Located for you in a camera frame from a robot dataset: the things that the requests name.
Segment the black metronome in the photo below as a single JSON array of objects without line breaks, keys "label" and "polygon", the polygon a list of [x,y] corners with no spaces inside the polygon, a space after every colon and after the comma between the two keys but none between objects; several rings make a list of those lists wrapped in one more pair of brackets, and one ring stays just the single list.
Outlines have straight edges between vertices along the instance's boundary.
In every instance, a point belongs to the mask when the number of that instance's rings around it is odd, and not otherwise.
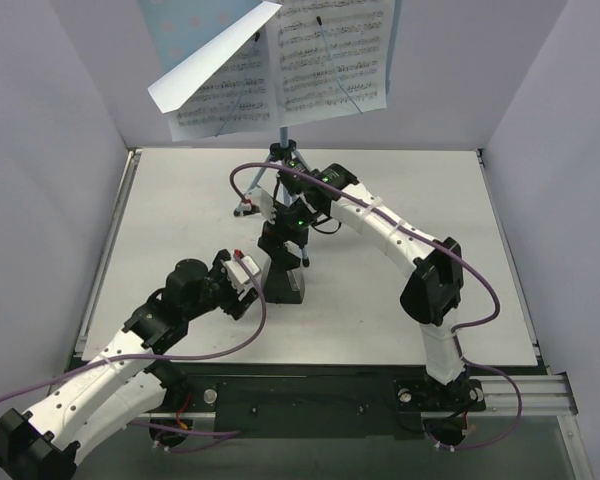
[{"label": "black metronome", "polygon": [[262,289],[267,303],[302,304],[305,296],[303,268],[282,270],[271,259],[268,259],[262,277]]}]

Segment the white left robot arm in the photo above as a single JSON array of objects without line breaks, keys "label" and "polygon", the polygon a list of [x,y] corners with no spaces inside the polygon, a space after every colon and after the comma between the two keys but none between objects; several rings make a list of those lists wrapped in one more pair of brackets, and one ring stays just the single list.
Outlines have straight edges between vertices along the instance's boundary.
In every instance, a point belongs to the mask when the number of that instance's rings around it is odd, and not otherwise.
[{"label": "white left robot arm", "polygon": [[207,313],[240,319],[263,296],[260,274],[239,250],[219,251],[210,266],[178,262],[89,363],[61,375],[58,388],[24,412],[10,409],[0,417],[0,468],[12,479],[70,479],[97,446],[138,416],[180,408],[186,388],[170,349]]}]

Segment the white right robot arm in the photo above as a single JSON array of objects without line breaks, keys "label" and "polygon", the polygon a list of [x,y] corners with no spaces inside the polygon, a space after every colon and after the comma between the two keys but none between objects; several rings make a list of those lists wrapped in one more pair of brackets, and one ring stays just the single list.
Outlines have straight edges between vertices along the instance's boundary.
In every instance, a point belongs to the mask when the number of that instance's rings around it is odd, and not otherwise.
[{"label": "white right robot arm", "polygon": [[265,220],[258,246],[269,258],[269,270],[287,273],[307,265],[303,251],[309,230],[321,219],[334,220],[365,238],[407,280],[399,302],[420,325],[426,372],[433,378],[426,386],[429,402],[439,409],[452,407],[463,395],[458,379],[464,363],[451,313],[460,304],[464,285],[460,245],[453,238],[439,240],[413,227],[340,164],[309,170],[292,159],[269,167],[290,201],[279,201],[259,184],[245,195]]}]

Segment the sheet music booklet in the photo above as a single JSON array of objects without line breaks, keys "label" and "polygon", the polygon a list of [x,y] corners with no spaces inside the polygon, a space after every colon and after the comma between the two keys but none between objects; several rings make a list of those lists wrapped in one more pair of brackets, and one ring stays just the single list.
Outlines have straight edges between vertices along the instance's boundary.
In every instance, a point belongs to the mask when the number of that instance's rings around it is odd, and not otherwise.
[{"label": "sheet music booklet", "polygon": [[393,1],[142,1],[175,142],[387,106]]}]

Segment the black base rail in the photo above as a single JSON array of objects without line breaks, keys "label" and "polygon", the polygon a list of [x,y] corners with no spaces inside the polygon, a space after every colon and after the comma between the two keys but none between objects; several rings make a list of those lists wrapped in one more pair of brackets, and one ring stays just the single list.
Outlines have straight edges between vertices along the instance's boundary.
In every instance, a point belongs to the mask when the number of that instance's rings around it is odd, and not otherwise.
[{"label": "black base rail", "polygon": [[471,367],[448,386],[421,367],[176,362],[181,381],[140,416],[151,437],[170,446],[190,430],[220,438],[353,439],[392,436],[463,443],[468,417],[486,410],[478,376],[501,376],[522,398],[514,375],[536,367]]}]

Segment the aluminium frame rail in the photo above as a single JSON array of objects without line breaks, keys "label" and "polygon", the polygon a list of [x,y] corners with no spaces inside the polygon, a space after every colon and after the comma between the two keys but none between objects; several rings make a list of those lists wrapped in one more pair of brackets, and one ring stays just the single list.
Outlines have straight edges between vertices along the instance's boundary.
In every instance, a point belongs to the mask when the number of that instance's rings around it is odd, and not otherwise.
[{"label": "aluminium frame rail", "polygon": [[[512,417],[518,409],[513,386],[501,376],[478,376],[484,392],[486,410],[483,415]],[[579,410],[565,374],[514,375],[522,398],[523,416],[569,416]]]}]

